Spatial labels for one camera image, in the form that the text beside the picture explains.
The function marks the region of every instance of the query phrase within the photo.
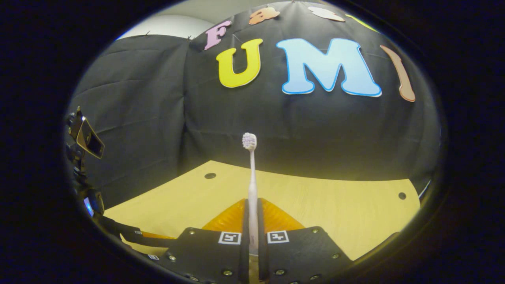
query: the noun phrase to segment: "white toothbrush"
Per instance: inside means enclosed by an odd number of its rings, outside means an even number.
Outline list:
[[[251,156],[251,181],[249,183],[249,253],[258,254],[258,189],[256,187],[256,167],[254,163],[254,150],[258,144],[256,135],[246,133],[242,136],[244,148],[249,150]]]

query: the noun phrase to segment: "toothbrush head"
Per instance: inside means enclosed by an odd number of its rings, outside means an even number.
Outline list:
[[[244,134],[244,136],[242,136],[242,144],[247,150],[254,151],[256,149],[256,145],[258,144],[256,141],[256,135],[252,133]]]

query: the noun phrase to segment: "orange soft gripper pad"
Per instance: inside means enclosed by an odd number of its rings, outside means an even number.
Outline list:
[[[160,235],[160,234],[149,233],[149,232],[144,232],[144,231],[142,231],[142,236],[144,236],[146,238],[155,238],[155,239],[176,239],[172,236]]]
[[[263,205],[263,219],[265,232],[297,230],[305,228],[289,214],[273,203],[261,198]],[[242,232],[245,199],[233,204],[209,223],[203,226],[204,230]]]
[[[228,209],[221,212],[209,223],[203,226],[202,229],[241,233],[244,218],[244,202],[245,199],[242,199],[228,207]]]
[[[284,212],[273,203],[264,198],[260,198],[263,206],[263,222],[265,233],[272,231],[290,231],[305,228],[289,214]]]

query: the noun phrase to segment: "bolt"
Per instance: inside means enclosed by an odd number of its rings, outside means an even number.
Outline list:
[[[198,278],[191,276],[191,275],[186,275],[187,278],[193,280],[193,281],[198,281]]]

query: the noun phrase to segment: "letter m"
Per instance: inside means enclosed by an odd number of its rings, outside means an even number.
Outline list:
[[[302,38],[292,38],[277,43],[284,49],[287,60],[287,82],[282,85],[286,94],[311,93],[316,87],[307,80],[305,66],[326,91],[332,91],[340,66],[345,79],[342,90],[348,94],[378,97],[382,90],[374,82],[370,70],[360,53],[360,45],[352,40],[334,38],[326,54]]]

